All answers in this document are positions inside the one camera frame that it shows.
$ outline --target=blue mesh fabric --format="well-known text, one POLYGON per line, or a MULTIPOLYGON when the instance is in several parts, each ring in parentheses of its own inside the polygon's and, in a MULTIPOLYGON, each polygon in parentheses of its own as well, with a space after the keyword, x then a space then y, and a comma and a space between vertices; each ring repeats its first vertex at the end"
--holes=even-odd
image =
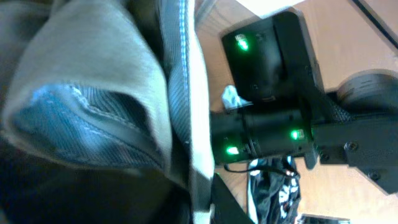
POLYGON ((136 113, 137 116, 133 113, 140 110, 138 105, 128 108, 135 104, 133 100, 121 100, 115 93, 70 85, 50 85, 37 90, 30 105, 15 115, 15 124, 33 135, 41 146, 44 145, 42 150, 57 159, 98 167, 162 167, 142 149, 82 119, 60 99, 63 94, 75 96, 76 92, 80 97, 74 100, 88 104, 89 109, 96 110, 104 119, 118 119, 121 125, 132 125, 147 133, 143 128, 142 111, 136 113))

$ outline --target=screw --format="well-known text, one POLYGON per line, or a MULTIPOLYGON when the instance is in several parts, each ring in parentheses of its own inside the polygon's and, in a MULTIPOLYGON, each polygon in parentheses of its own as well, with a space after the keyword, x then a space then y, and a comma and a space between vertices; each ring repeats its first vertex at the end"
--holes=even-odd
POLYGON ((347 142, 344 145, 344 150, 346 151, 355 151, 358 149, 358 143, 357 142, 347 142))
POLYGON ((376 171, 372 171, 368 173, 368 177, 373 181, 378 181, 380 179, 380 174, 376 171))

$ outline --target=wooden surface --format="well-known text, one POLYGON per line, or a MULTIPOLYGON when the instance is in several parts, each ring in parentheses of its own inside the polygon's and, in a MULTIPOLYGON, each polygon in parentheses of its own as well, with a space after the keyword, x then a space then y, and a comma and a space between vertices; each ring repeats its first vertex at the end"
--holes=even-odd
MULTIPOLYGON (((386 18, 391 29, 398 32, 398 1, 367 2, 386 18)), ((369 26, 348 0, 306 0, 295 7, 304 13, 326 89, 335 89, 350 75, 362 70, 385 68, 398 71, 396 50, 373 26, 369 26)), ((259 18, 234 0, 218 0, 197 28, 208 70, 213 111, 222 110, 221 94, 226 85, 233 84, 220 34, 248 19, 255 21, 259 18)), ((302 175, 299 212, 354 220, 398 220, 396 195, 385 196, 357 170, 317 165, 314 170, 307 171, 302 159, 296 162, 302 175)), ((245 167, 244 164, 231 166, 234 169, 245 167)), ((222 169, 217 172, 246 209, 246 175, 231 174, 222 169)))

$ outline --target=black wire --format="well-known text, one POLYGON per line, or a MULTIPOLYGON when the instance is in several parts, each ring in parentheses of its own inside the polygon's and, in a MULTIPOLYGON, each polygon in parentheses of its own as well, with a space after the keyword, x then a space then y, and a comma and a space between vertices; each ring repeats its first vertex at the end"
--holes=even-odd
POLYGON ((280 175, 283 175, 284 177, 287 177, 287 178, 290 178, 290 179, 291 178, 295 178, 295 179, 299 179, 300 178, 300 174, 292 166, 288 167, 287 169, 289 171, 291 171, 293 173, 293 175, 288 175, 288 174, 286 174, 286 172, 284 172, 284 171, 282 171, 282 170, 280 170, 278 168, 272 167, 272 166, 256 166, 256 167, 253 167, 253 168, 250 168, 250 169, 247 169, 247 170, 231 170, 229 168, 229 166, 227 164, 225 164, 224 165, 224 169, 227 170, 228 172, 234 172, 234 173, 239 173, 239 174, 246 173, 246 172, 251 172, 251 171, 255 171, 255 170, 260 170, 260 171, 263 171, 263 172, 272 172, 272 173, 275 173, 275 174, 280 174, 280 175))
POLYGON ((374 12, 372 7, 362 0, 352 0, 365 16, 376 26, 376 28, 387 38, 387 40, 398 50, 398 40, 395 33, 374 12))

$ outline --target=fabric stitching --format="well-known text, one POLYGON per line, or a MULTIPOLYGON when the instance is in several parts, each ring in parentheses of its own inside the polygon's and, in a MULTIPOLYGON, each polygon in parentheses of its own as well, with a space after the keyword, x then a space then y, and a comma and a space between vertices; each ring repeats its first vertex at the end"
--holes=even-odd
POLYGON ((184 86, 184 103, 185 107, 188 108, 190 113, 190 105, 189 105, 189 97, 188 97, 188 69, 187 69, 187 40, 185 33, 185 0, 180 0, 180 9, 179 9, 179 19, 180 19, 180 39, 181 39, 181 59, 182 59, 182 75, 183 75, 183 86, 184 86))
MULTIPOLYGON (((75 115, 74 113, 67 113, 67 114, 70 114, 70 115, 73 116, 74 118, 77 118, 77 119, 81 120, 80 117, 77 116, 77 115, 75 115)), ((107 139, 109 139, 109 140, 114 141, 117 145, 119 145, 119 146, 121 146, 121 147, 126 147, 126 148, 128 148, 128 149, 134 150, 133 147, 131 147, 131 146, 129 146, 128 144, 126 144, 126 143, 120 141, 120 140, 117 139, 116 137, 114 137, 114 136, 112 136, 112 135, 110 135, 110 134, 108 134, 108 133, 104 133, 104 132, 101 131, 101 130, 94 130, 94 129, 90 128, 90 127, 88 126, 88 124, 87 124, 85 121, 83 121, 83 124, 77 123, 75 120, 72 120, 72 122, 75 123, 75 124, 77 124, 77 125, 82 126, 85 130, 88 130, 89 132, 91 132, 91 133, 93 133, 93 134, 99 134, 100 136, 102 136, 102 137, 104 137, 104 138, 107 138, 107 139)), ((158 166, 160 167, 160 164, 159 164, 156 160, 154 160, 150 155, 146 154, 144 151, 140 151, 140 150, 137 150, 137 149, 135 149, 135 150, 138 151, 139 153, 142 153, 142 154, 143 154, 142 156, 148 157, 148 159, 150 159, 152 162, 154 162, 156 165, 158 165, 158 166)))
MULTIPOLYGON (((140 129, 133 123, 125 120, 124 118, 121 118, 115 114, 111 114, 105 111, 101 111, 100 109, 98 109, 95 106, 92 106, 89 104, 87 98, 85 98, 79 89, 72 87, 72 86, 68 86, 68 88, 71 89, 72 91, 72 95, 75 96, 77 98, 77 100, 89 111, 92 112, 94 114, 98 114, 100 116, 105 116, 109 119, 113 119, 114 121, 120 122, 122 124, 124 124, 125 126, 135 130, 135 131, 140 131, 140 129)), ((150 136, 148 136, 147 134, 141 133, 144 137, 148 138, 148 139, 152 139, 150 136)))
MULTIPOLYGON (((51 93, 47 93, 47 94, 53 96, 54 98, 56 98, 56 96, 55 96, 54 94, 51 94, 51 93)), ((141 153, 141 154, 142 154, 142 155, 141 155, 142 157, 146 157, 148 160, 152 161, 157 167, 163 168, 163 166, 160 165, 160 163, 158 163, 152 156, 148 155, 145 151, 140 151, 140 150, 138 150, 138 149, 136 149, 136 148, 134 148, 134 147, 131 147, 131 146, 129 146, 128 144, 126 144, 126 143, 120 141, 120 140, 117 139, 116 137, 114 137, 114 136, 112 136, 112 135, 110 135, 110 134, 108 134, 108 133, 104 133, 102 130, 94 130, 94 129, 92 129, 92 128, 90 128, 90 127, 88 126, 88 124, 87 124, 86 121, 82 120, 82 119, 81 119, 79 116, 77 116, 76 114, 74 114, 74 113, 68 113, 68 112, 65 110, 65 108, 60 108, 60 109, 61 109, 61 110, 60 110, 61 113, 69 114, 70 116, 72 116, 72 117, 74 117, 74 118, 76 118, 76 119, 79 119, 80 121, 83 121, 83 124, 80 124, 80 123, 76 123, 75 120, 72 120, 73 123, 75 123, 75 124, 77 124, 77 125, 79 125, 79 126, 82 126, 84 129, 90 131, 91 133, 99 134, 100 136, 102 136, 102 137, 104 137, 104 138, 107 138, 107 139, 110 139, 111 141, 114 141, 114 142, 115 142, 118 146, 120 146, 120 147, 126 147, 126 148, 128 148, 128 149, 131 149, 132 151, 137 151, 138 153, 141 153)))

